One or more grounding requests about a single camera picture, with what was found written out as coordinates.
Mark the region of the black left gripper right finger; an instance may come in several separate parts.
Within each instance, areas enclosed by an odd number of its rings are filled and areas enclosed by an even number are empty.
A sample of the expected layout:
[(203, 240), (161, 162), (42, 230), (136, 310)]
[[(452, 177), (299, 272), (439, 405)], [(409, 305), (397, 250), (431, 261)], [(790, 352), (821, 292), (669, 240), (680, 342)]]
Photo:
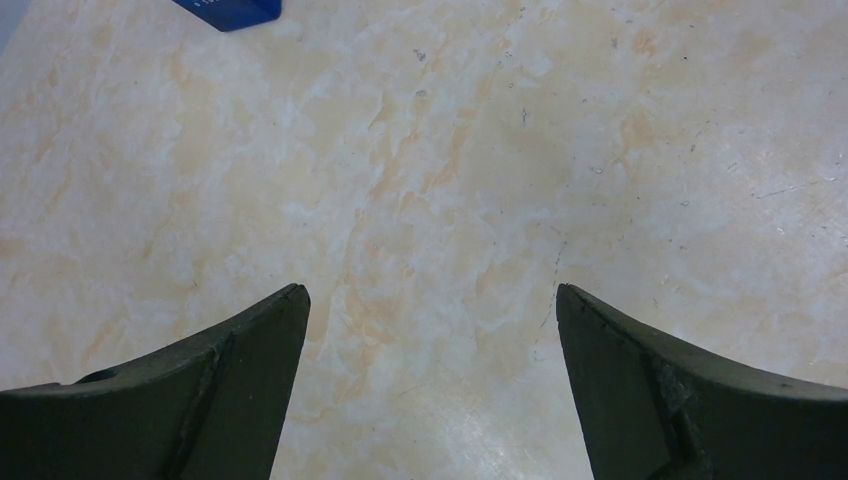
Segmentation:
[(556, 316), (597, 479), (843, 479), (847, 392), (756, 369), (571, 285)]

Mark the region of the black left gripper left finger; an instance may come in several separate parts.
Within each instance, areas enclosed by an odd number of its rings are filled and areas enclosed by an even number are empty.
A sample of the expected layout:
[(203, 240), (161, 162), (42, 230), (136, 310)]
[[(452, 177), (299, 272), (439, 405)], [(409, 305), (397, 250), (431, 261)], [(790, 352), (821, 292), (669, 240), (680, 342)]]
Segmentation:
[(266, 479), (311, 301), (291, 284), (72, 384), (1, 394), (5, 479)]

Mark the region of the clear blue vodka bottle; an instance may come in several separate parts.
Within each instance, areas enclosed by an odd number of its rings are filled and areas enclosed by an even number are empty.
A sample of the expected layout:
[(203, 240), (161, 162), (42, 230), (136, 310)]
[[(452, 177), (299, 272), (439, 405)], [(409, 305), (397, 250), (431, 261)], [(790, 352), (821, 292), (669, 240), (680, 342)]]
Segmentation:
[(278, 19), (282, 0), (174, 0), (220, 32), (233, 32)]

